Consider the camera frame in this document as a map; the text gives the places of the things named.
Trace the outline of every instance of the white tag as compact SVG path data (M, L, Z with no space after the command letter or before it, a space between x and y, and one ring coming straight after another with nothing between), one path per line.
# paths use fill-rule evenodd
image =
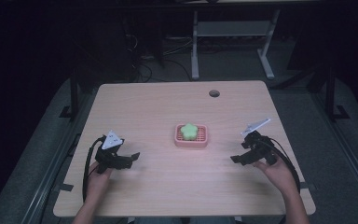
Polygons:
M260 127L268 123L270 120L271 119L267 118L255 123L248 124L248 128L245 131L241 132L242 137L246 137L248 133L254 132L255 130L259 129Z
M112 130L110 130L103 143L103 149L108 149L110 147L115 147L121 144L123 144L123 140L121 140Z

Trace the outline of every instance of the wooden table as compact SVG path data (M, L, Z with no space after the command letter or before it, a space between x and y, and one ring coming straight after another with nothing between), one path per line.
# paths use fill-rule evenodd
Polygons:
M216 90L220 96L211 97ZM82 205L82 178L92 143L109 130L125 138L118 154L141 152L130 170L115 170L98 209L107 217L192 217L284 214L282 196L251 165L233 163L240 155L240 132L248 123L271 118L258 131L276 139L304 181L266 85L261 81L183 82L102 85L54 207L58 217L73 217ZM207 126L205 148L177 147L181 123ZM308 214L315 205L301 190Z

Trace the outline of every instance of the small container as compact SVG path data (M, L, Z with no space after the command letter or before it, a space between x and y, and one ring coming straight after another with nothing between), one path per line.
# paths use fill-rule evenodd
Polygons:
M180 129L185 126L185 124L179 124L175 128L175 144L177 147L206 147L208 145L208 133L207 128L204 125L193 124L197 126L198 133L195 140L186 141L183 139Z

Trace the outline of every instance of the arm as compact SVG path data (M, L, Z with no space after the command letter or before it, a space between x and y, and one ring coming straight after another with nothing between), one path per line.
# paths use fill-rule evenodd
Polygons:
M281 192L286 208L287 224L309 224L308 216L297 191L295 180L281 158L273 165L267 165L261 161L254 163L269 179L269 181Z
M94 162L89 167L91 173L89 174L87 198L83 206L77 212L73 224L92 223L92 220L94 219L95 215L95 210L107 191L110 175L112 174L113 170L108 168L102 174L98 174L96 171L94 171L97 165L98 162Z

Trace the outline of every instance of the hand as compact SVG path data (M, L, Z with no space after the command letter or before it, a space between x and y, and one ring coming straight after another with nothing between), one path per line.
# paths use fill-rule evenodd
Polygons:
M260 169L281 194L293 191L297 192L296 182L293 179L292 173L280 157L277 157L277 161L273 165L256 161L253 163L253 166Z
M98 164L96 161L89 167L89 183L85 203L100 203L109 186L109 179L113 169L108 168L102 174L98 174L96 171Z

